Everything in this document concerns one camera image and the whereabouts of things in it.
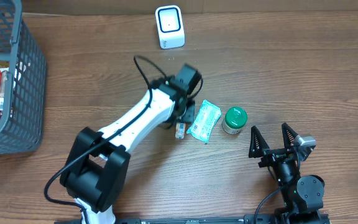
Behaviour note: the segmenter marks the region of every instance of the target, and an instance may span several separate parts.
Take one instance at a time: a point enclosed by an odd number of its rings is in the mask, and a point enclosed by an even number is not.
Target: plastic packet
[[[212,103],[204,100],[197,114],[196,120],[187,130],[194,138],[208,143],[212,128],[221,117],[221,109]]]
[[[5,96],[5,84],[7,82],[7,71],[2,72],[1,86],[0,86],[0,111],[4,109],[4,96]]]

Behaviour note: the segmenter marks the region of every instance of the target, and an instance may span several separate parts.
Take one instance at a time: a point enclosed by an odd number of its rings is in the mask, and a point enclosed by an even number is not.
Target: small bottle
[[[177,123],[177,131],[175,133],[175,138],[177,139],[185,138],[185,129],[186,129],[185,123]]]
[[[248,120],[247,112],[238,107],[230,108],[222,121],[223,130],[229,134],[238,134],[246,125]]]

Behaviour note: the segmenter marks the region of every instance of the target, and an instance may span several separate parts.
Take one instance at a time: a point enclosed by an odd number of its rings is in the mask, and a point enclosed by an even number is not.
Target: wooden surface
[[[61,15],[154,14],[176,4],[182,13],[358,10],[358,0],[22,0],[25,12]]]
[[[282,147],[280,125],[311,133],[317,148],[303,175],[326,182],[323,212],[333,223],[358,223],[358,12],[276,12],[183,16],[186,45],[160,50],[149,16],[41,17],[25,21],[49,70],[45,135],[32,154],[0,156],[0,223],[41,224],[79,218],[48,203],[43,188],[66,161],[76,134],[122,116],[146,85],[133,64],[141,54],[168,73],[198,68],[207,99],[247,110],[237,136],[221,120],[208,144],[156,129],[135,149],[114,210],[120,217],[218,217],[253,213],[277,188],[249,159],[250,127]],[[159,74],[145,66],[150,79]],[[58,183],[55,198],[70,200]],[[262,208],[282,206],[276,195]]]

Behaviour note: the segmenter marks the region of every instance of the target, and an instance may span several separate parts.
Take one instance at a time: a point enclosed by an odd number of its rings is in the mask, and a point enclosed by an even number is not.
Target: small jar
[[[238,107],[230,108],[222,121],[223,130],[229,134],[238,134],[246,125],[248,116],[247,112]]]

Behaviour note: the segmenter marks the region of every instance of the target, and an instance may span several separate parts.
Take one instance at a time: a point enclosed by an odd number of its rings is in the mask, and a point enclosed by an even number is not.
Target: green jar lid
[[[244,127],[244,125],[246,125],[247,119],[247,112],[238,106],[230,108],[224,116],[224,122],[230,128],[234,129]]]

